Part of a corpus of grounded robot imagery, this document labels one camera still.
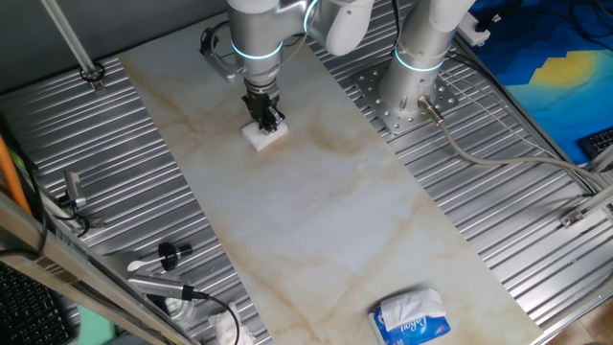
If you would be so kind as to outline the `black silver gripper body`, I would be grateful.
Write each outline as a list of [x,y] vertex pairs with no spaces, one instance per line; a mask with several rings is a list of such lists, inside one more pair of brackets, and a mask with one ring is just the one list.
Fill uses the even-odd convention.
[[260,118],[272,121],[270,108],[277,108],[280,99],[277,81],[275,79],[269,82],[245,80],[244,84],[246,94],[241,99],[246,104],[251,118],[257,123]]

